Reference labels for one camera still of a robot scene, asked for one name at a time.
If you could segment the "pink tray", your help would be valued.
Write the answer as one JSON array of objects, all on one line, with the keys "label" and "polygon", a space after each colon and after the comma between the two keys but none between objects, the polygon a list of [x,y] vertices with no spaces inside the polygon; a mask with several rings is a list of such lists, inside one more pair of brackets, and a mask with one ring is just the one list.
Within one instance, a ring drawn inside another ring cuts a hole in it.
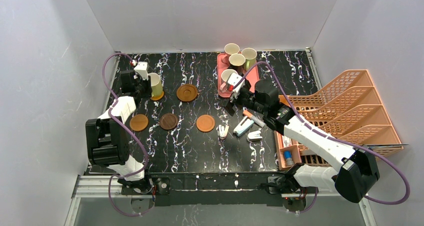
[{"label": "pink tray", "polygon": [[[217,55],[217,91],[218,91],[218,95],[222,98],[229,98],[231,93],[229,91],[223,91],[223,87],[222,84],[224,83],[224,81],[221,78],[221,74],[224,70],[229,68],[228,64],[225,64],[223,61],[225,59],[225,57],[227,56],[227,54],[225,53],[219,53]],[[255,67],[254,69],[252,69],[252,71],[247,75],[246,80],[249,81],[251,87],[250,87],[250,91],[251,92],[255,92],[255,83],[260,79],[259,77],[259,72],[258,72],[258,67]]]}]

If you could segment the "green mug front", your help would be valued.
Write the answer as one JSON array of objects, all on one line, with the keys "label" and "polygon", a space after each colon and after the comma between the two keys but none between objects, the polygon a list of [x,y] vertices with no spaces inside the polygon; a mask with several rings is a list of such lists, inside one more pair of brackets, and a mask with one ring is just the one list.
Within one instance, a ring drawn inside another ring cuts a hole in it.
[{"label": "green mug front", "polygon": [[152,90],[151,97],[161,97],[164,94],[164,91],[160,75],[157,73],[149,73],[148,76],[150,77],[150,85]]}]

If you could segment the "small orange coaster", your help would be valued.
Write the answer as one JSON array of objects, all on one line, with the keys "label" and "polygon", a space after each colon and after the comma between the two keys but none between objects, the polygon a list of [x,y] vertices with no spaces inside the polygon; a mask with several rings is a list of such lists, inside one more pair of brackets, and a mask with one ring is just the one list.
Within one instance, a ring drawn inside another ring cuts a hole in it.
[{"label": "small orange coaster", "polygon": [[164,92],[164,91],[162,91],[162,92],[161,92],[161,94],[160,94],[159,96],[151,97],[150,99],[151,99],[151,100],[153,100],[153,101],[158,101],[158,100],[160,100],[161,98],[163,98],[163,97],[164,97],[164,95],[165,95],[165,92]]}]

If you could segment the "orange wooden coaster front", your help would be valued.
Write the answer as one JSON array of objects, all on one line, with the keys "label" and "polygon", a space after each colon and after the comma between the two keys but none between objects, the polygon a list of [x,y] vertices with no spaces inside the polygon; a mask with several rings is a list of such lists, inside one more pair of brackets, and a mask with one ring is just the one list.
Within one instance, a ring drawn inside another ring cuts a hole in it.
[{"label": "orange wooden coaster front", "polygon": [[133,131],[139,132],[147,128],[149,119],[144,114],[135,115],[129,122],[130,128]]}]

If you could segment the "dark brown coaster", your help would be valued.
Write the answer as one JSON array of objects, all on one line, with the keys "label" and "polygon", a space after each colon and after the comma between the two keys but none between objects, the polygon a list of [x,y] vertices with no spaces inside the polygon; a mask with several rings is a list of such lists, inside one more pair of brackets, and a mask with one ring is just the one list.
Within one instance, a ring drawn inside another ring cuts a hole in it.
[{"label": "dark brown coaster", "polygon": [[172,130],[177,126],[178,122],[179,118],[176,115],[166,113],[160,118],[159,125],[163,130]]}]

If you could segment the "brown saucer coaster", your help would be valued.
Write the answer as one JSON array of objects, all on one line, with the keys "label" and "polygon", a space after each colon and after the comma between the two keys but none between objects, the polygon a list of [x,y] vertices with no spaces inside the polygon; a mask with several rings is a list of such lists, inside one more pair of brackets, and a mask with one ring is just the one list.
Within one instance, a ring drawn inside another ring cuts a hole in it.
[{"label": "brown saucer coaster", "polygon": [[177,89],[176,95],[182,102],[191,102],[197,97],[198,90],[192,84],[184,84]]}]

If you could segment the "light orange coaster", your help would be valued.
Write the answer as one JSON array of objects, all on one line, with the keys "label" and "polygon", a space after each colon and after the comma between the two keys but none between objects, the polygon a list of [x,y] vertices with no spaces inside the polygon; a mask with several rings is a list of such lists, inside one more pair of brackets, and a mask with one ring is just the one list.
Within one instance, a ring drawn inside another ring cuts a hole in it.
[{"label": "light orange coaster", "polygon": [[210,132],[215,128],[215,120],[210,115],[201,115],[196,121],[196,127],[201,132]]}]

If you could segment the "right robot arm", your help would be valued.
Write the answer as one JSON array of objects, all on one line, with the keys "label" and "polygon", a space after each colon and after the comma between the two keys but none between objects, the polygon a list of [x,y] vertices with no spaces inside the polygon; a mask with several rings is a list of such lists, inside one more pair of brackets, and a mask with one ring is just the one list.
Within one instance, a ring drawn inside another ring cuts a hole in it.
[{"label": "right robot arm", "polygon": [[225,88],[231,93],[223,102],[229,115],[234,107],[246,107],[262,114],[262,121],[271,130],[293,139],[326,160],[331,168],[302,163],[286,174],[293,185],[335,190],[350,202],[360,202],[379,180],[375,152],[338,142],[329,133],[315,127],[294,108],[280,101],[278,89],[270,80],[259,80],[250,91],[250,83],[237,77],[229,79]]}]

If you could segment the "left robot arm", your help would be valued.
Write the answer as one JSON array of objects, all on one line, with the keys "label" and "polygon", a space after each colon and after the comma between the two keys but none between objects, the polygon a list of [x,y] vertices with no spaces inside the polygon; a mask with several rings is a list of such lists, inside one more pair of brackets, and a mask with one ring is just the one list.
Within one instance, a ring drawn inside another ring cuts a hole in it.
[{"label": "left robot arm", "polygon": [[152,190],[152,180],[145,178],[143,164],[130,155],[125,122],[142,98],[152,94],[151,78],[146,69],[120,74],[122,95],[101,116],[85,123],[88,160],[91,165],[118,173],[118,182],[137,193]]}]

